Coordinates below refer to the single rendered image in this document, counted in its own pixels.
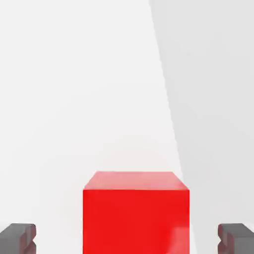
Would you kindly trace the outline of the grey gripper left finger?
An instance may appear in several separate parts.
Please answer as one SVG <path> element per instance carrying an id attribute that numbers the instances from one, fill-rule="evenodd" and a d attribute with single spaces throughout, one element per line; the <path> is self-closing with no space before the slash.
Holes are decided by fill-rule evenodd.
<path id="1" fill-rule="evenodd" d="M 36 254 L 35 224 L 12 223 L 0 233 L 0 254 Z"/>

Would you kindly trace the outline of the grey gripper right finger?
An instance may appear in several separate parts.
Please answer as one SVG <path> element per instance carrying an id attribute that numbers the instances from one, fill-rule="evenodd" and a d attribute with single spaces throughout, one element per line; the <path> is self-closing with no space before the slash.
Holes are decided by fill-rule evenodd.
<path id="1" fill-rule="evenodd" d="M 218 225 L 218 254 L 254 254 L 254 232 L 243 223 Z"/>

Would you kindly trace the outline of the small red cube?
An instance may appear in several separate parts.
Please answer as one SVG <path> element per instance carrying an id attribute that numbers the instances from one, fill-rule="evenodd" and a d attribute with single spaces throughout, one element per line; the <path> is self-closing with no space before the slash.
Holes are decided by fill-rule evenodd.
<path id="1" fill-rule="evenodd" d="M 189 189 L 172 172 L 96 172 L 83 189 L 83 254 L 190 254 Z"/>

